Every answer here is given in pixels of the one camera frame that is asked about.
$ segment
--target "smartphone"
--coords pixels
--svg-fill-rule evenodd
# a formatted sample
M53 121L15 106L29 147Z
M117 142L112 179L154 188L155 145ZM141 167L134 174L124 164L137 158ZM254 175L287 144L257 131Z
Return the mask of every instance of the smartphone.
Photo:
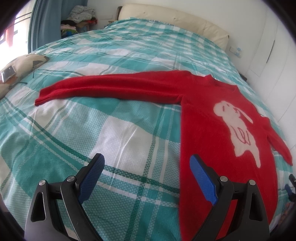
M1 73L2 82L5 83L11 77L15 76L16 72L12 65L8 66L4 71Z

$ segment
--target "pile of clothes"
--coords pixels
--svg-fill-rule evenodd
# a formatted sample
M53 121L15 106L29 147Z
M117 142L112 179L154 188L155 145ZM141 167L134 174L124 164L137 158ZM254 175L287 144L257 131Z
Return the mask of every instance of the pile of clothes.
M61 21L62 39L89 31L89 26L97 24L95 10L91 7L75 6L66 20Z

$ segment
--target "white rabbit design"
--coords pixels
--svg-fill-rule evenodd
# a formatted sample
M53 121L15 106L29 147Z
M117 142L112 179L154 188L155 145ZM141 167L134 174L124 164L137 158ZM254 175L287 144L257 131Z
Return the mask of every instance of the white rabbit design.
M253 123L253 120L245 112L226 101L215 104L214 113L223 118L230 130L235 156L241 156L245 151L249 150L254 156L257 167L260 168L259 150L255 139L240 116L244 115L251 123Z

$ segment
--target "bedspread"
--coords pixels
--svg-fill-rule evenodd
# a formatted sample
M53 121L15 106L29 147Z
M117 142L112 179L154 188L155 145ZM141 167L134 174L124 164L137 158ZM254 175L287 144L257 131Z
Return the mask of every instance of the bedspread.
M103 173L83 207L104 240L180 240L178 227L179 105L73 97L34 106L40 89L84 75L188 70L235 84L258 112L275 118L211 41L182 28L141 19L114 22L40 47L50 60L0 101L0 191L24 228L41 179L59 182L97 153ZM273 150L279 200L270 228L288 201L292 168ZM60 209L71 228L64 207Z

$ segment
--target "red sweater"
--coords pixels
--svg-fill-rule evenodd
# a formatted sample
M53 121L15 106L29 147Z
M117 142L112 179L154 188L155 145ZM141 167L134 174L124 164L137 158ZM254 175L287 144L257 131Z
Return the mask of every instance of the red sweater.
M84 76L62 80L42 89L35 105L72 96L181 104L179 220L183 240L194 236L212 207L189 167L189 158L195 153L218 175L227 176L233 182L255 180L268 220L272 220L278 186L270 145L290 165L292 157L269 119L257 112L237 86L188 71ZM228 228L231 218L226 218L223 231Z

